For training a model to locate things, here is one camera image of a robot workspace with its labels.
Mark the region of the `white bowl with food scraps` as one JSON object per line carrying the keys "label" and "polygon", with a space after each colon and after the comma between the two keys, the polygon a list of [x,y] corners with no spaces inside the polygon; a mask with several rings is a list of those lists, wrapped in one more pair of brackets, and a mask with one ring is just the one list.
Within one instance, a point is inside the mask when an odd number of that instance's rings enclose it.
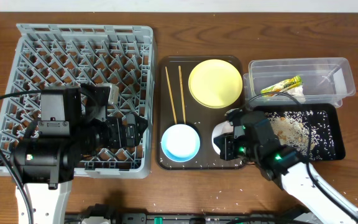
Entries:
{"label": "white bowl with food scraps", "polygon": [[219,123],[214,127],[212,135],[211,135],[211,142],[212,142],[214,151],[218,155],[220,155],[221,150],[214,143],[214,138],[216,138],[222,134],[227,134],[227,133],[232,133],[232,132],[233,132],[233,127],[230,125],[230,123],[228,121]]}

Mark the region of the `green snack wrapper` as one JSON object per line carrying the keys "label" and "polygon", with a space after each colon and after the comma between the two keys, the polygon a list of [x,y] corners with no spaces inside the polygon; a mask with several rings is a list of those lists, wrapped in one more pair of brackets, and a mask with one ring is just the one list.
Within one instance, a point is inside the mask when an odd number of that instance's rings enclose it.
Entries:
{"label": "green snack wrapper", "polygon": [[260,93],[268,93],[267,96],[275,96],[278,92],[285,92],[287,90],[290,90],[292,88],[296,88],[301,86],[303,83],[303,80],[299,75],[289,78],[283,81],[280,81],[274,85],[271,85],[269,87],[266,87],[260,91]]}

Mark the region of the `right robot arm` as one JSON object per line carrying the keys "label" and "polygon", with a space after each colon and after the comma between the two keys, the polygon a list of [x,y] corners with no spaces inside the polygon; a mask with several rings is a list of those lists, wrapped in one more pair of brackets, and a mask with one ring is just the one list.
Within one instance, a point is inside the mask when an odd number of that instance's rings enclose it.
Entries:
{"label": "right robot arm", "polygon": [[280,143],[264,112],[233,109],[225,118],[231,131],[213,139],[222,160],[253,163],[321,223],[358,223],[358,208],[318,174],[307,156]]}

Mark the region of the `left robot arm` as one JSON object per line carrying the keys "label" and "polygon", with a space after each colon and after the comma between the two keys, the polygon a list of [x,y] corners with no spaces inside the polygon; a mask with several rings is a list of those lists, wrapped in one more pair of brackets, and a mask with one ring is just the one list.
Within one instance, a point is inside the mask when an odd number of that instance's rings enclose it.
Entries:
{"label": "left robot arm", "polygon": [[148,121],[135,113],[108,116],[117,101],[113,84],[61,86],[41,91],[40,119],[11,152],[34,223],[63,223],[75,167],[98,149],[137,147]]}

